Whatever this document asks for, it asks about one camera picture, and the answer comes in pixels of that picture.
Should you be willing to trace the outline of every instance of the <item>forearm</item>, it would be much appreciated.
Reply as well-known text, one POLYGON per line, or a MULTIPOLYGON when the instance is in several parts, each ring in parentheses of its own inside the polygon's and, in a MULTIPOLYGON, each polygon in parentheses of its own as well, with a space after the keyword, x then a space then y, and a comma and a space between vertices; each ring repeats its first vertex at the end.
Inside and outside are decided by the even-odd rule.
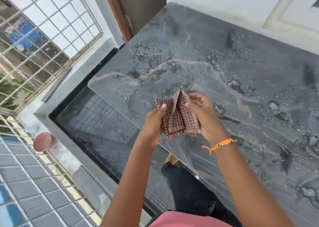
POLYGON ((138 227, 153 148, 136 142, 101 227, 138 227))
POLYGON ((214 153, 244 227, 294 226, 234 143, 221 146, 214 153))

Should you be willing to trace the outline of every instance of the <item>finger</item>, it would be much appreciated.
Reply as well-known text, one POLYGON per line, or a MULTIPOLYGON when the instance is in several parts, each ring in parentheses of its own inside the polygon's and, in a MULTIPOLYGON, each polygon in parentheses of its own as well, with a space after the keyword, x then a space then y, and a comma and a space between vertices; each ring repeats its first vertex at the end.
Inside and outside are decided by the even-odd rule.
POLYGON ((166 108, 167 108, 167 104, 162 104, 161 108, 159 109, 159 111, 156 114, 162 118, 163 115, 165 115, 166 108))
POLYGON ((146 117, 153 116, 153 115, 155 115, 156 113, 157 113, 157 109, 153 109, 153 110, 151 110, 151 111, 149 111, 149 112, 147 113, 146 117))
POLYGON ((191 99, 190 100, 193 104, 197 104, 199 107, 202 107, 203 102, 200 101, 199 99, 191 99))
POLYGON ((190 93, 189 96, 191 96, 193 98, 197 98, 197 99, 201 100, 203 103, 209 101, 209 99, 206 96, 204 96, 203 94, 190 93))
POLYGON ((193 111, 198 117, 201 116, 202 114, 202 108, 199 107, 197 104, 194 103, 186 103, 185 104, 186 108, 193 111))

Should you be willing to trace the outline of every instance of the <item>table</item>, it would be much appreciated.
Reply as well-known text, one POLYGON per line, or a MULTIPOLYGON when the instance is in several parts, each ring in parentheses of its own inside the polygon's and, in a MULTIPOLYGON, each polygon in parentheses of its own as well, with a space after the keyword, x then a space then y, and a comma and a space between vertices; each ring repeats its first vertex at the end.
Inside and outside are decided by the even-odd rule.
MULTIPOLYGON (((319 217, 319 56, 167 4, 88 86, 138 127, 156 98, 206 95, 247 162, 298 226, 319 217)), ((160 144, 231 199, 201 137, 160 144)))

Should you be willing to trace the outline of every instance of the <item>orange thread bracelet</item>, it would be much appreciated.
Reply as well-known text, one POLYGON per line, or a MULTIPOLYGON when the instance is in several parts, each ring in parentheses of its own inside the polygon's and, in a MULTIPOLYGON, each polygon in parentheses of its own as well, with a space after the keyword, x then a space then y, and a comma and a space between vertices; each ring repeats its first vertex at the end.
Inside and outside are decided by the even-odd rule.
POLYGON ((222 142, 215 144, 211 147, 207 147, 207 146, 202 146, 202 147, 207 148, 209 150, 210 155, 212 155, 212 151, 216 150, 220 146, 228 145, 228 144, 233 143, 233 142, 234 142, 233 139, 228 139, 228 140, 223 140, 222 142))

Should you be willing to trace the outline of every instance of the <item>folded cloth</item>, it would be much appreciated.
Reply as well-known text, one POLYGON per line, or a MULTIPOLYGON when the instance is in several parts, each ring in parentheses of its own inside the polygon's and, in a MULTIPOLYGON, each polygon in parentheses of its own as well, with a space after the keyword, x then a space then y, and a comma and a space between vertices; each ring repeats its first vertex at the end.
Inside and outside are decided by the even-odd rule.
POLYGON ((195 113, 185 107, 185 103, 190 103, 190 99, 184 90, 176 92, 172 98, 156 99, 155 102, 158 110, 162 104, 167 104, 166 113, 162 117, 162 128, 167 139, 183 134, 201 134, 200 123, 195 113))

